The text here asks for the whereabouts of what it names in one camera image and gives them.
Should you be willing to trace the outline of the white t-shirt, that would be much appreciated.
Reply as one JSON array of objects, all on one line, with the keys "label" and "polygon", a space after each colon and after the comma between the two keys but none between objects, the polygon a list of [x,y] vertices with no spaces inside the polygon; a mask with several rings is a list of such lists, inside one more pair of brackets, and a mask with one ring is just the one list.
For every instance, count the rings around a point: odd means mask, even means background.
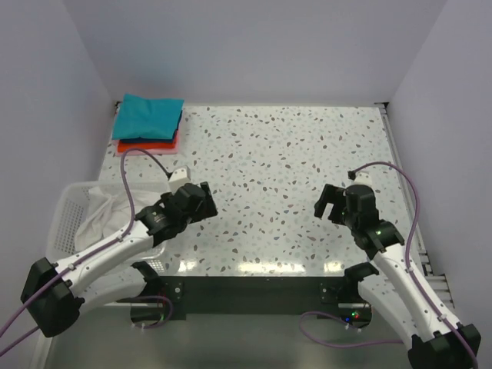
[{"label": "white t-shirt", "polygon": [[125,228],[131,217],[128,196],[124,189],[107,191],[98,186],[88,191],[86,219],[75,234],[75,250],[83,251]]}]

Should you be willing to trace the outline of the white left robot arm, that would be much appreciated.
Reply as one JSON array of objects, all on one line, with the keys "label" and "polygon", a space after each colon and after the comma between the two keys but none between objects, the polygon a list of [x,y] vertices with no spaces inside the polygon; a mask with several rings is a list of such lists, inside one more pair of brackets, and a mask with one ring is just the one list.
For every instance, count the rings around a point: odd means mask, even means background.
[{"label": "white left robot arm", "polygon": [[128,225],[70,257],[36,261],[21,294],[22,303],[46,337],[71,327],[88,306],[88,288],[123,262],[175,238],[189,224],[218,213],[208,183],[187,183],[134,213]]}]

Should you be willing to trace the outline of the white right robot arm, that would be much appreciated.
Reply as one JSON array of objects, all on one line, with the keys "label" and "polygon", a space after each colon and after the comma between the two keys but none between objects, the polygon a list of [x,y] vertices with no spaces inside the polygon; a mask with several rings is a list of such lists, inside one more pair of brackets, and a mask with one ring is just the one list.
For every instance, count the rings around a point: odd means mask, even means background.
[{"label": "white right robot arm", "polygon": [[350,287],[373,307],[407,348],[413,368],[476,368],[481,336],[445,305],[412,258],[397,228],[379,215],[374,191],[364,184],[324,186],[314,205],[321,218],[351,231],[367,262],[344,272]]}]

